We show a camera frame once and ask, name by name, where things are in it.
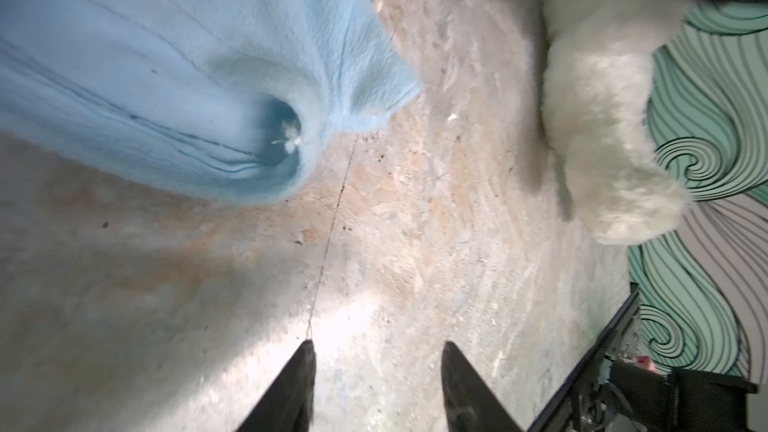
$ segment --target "blue towel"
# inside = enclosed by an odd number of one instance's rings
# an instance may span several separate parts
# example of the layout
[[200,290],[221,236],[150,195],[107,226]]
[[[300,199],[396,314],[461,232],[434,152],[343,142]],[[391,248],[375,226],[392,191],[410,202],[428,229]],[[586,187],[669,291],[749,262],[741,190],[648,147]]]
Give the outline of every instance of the blue towel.
[[287,196],[418,89],[369,0],[0,0],[0,129],[189,196]]

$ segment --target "wave pattern wallpaper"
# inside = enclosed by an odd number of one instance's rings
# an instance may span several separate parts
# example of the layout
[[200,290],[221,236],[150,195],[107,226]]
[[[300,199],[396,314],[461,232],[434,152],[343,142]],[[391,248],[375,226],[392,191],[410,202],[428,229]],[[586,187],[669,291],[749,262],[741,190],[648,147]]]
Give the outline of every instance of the wave pattern wallpaper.
[[655,56],[648,127],[694,197],[630,249],[659,369],[768,382],[768,6],[698,6]]

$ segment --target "white fluffy object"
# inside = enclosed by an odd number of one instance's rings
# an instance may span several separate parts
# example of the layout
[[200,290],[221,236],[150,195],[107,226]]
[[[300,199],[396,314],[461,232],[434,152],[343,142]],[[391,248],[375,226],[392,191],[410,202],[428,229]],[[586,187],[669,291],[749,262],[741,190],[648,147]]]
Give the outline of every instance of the white fluffy object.
[[550,49],[543,117],[565,159],[574,214],[603,244],[639,244],[675,228],[684,187],[659,168],[643,119],[652,54],[689,0],[544,0]]

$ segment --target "folded cloth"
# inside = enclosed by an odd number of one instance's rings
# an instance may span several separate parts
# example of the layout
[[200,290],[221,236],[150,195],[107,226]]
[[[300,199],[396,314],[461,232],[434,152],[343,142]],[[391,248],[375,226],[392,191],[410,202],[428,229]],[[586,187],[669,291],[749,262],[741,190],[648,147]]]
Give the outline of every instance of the folded cloth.
[[189,196],[291,194],[418,89],[370,0],[0,0],[0,129]]

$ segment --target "light blue blanket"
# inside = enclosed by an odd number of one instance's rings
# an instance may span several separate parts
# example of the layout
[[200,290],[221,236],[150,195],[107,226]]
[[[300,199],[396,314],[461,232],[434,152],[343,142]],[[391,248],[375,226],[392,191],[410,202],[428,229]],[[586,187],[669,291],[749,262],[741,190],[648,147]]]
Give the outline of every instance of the light blue blanket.
[[418,88],[369,0],[0,0],[0,129],[190,196],[286,196]]

